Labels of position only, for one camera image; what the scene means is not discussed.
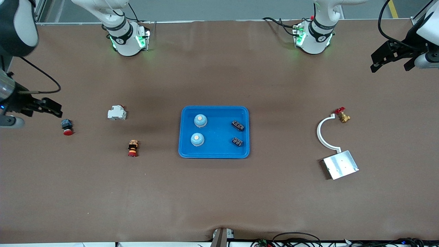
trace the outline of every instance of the table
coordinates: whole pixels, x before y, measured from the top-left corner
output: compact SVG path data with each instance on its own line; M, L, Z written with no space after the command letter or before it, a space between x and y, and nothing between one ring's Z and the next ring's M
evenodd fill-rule
M237 238L437 239L438 71L405 72L400 61L371 73L385 41L376 21L340 21L320 55L266 22L149 27L150 51L122 57L99 25L39 26L28 60L61 83L50 98L76 133L39 113L0 131L0 242L202 241L218 227ZM383 22L399 39L409 28ZM30 90L54 88L19 59L11 70ZM126 121L107 120L118 104ZM250 156L181 158L187 105L246 106ZM360 171L333 181L318 161L334 152L316 127L341 106L351 120L322 132ZM127 156L131 139L137 158Z

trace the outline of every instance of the electrical cable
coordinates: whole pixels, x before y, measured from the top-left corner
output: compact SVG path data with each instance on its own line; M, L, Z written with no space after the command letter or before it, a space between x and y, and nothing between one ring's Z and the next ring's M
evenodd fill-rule
M134 17L136 18L136 21L139 22L139 18L137 18L136 12L134 12L134 9L133 9L133 7L131 7L130 3L128 3L128 6L130 7L131 11L133 12Z
M428 241L431 246L435 246L439 244L439 242ZM411 247L424 247L424 241L418 238L400 238L397 240L393 240L390 242L382 242L382 241L370 241L367 243L363 243L361 241L351 241L349 247L387 247L387 245L393 245L397 247L400 244L410 245Z
M58 89L54 90L54 91L21 91L21 92L19 92L20 94L54 94L54 93L58 93L59 91L61 91L61 85L53 77L51 77L49 74L44 72L42 69L38 68L33 63L26 60L26 58L24 58L24 57L20 57L20 58L23 61L25 61L26 63L28 63L29 65L31 65L32 67L34 67L36 70L40 71L42 74L47 76L49 79L51 79L53 82L55 82L55 84L58 86Z
M313 4L314 6L314 18L316 17L316 4ZM311 18L302 18L303 21L312 22L313 20Z
M424 9L426 9L434 0L430 0L430 2L428 2L428 4L426 4L412 19L416 19L416 17L422 12L424 11Z
M253 247L253 244L257 243L258 240L253 241L253 243L250 244L250 247Z
M276 21L275 19L273 19L271 17L264 17L264 18L262 18L262 20L270 20L270 21L282 26L282 24L280 22ZM284 26L287 28L293 28L293 26L290 26L290 25L284 25Z
M315 239L317 239L317 241L321 244L321 240L314 236L313 234L309 234L309 233L305 233L305 232L284 232L284 233L279 233L276 236L273 237L273 239L271 241L274 241L277 237L282 236L282 235L291 235L291 234L299 234L299 235L307 235L307 236L311 236Z
M416 47L413 47L413 46L411 46L411 45L405 44L405 43L403 43L403 42L401 42L401 41L399 41L399 40L396 40L396 39L390 37L389 35L385 34L385 33L383 32L383 30L381 29L381 19L382 19L382 17L383 17L384 10L385 10L385 8L387 7L387 5L388 5L389 2L390 2L390 0L386 0L386 2L384 3L383 8L382 8L381 11L380 11L380 15L379 15L379 17L378 17L378 31L380 32L380 34L381 34L384 38L386 38L386 39L388 39L388 40L391 40L391 41L393 41L393 42L395 42L395 43L398 43L398 44L400 44L400 45L403 45L403 46L405 46L405 47L407 47L407 48L410 48L410 49L412 49L412 50L420 51L419 48L416 48Z
M291 36L293 36L293 37L299 37L298 34L290 33L290 32L285 28L285 25L284 25L284 23L282 22L282 19L281 19L281 18L279 18L279 22L281 23L282 27L284 28L284 30L285 30L289 35L291 35Z
M114 9L112 9L112 10L117 16L125 16L125 13L123 13L122 15L119 15L116 11L114 11Z
M5 66L5 63L4 63L3 55L1 55L0 57L1 57L1 68L2 68L2 70L3 70L4 72L6 72L6 66Z

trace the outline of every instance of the yellow floor line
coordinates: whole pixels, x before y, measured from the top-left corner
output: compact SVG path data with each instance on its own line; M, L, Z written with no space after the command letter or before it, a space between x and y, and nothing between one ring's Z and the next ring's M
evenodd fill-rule
M392 18L398 18L398 13L396 12L395 5L393 4L393 0L389 1L389 9L392 14Z

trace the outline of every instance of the white robotic arm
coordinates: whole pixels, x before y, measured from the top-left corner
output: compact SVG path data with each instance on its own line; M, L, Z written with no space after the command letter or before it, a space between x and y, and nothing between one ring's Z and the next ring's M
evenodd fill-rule
M123 56L134 56L147 51L149 45L148 29L126 19L120 10L128 5L128 0L72 0L96 16L104 25L113 47Z
M341 13L338 5L363 4L368 0L313 0L316 13L311 21L305 20L298 24L294 31L297 47L309 54L319 54L325 50L332 38L332 31L337 25Z

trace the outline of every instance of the plastic tray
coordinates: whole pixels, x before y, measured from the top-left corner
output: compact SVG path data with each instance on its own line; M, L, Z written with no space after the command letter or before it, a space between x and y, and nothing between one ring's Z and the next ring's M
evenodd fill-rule
M194 124L198 114L207 117L207 125L203 128ZM244 131L235 129L233 120L244 125ZM243 106L186 106L181 111L178 153L183 158L244 159L250 154L249 127L248 110ZM192 134L197 132L205 139L199 147L191 143ZM233 137L244 142L241 147L232 143Z

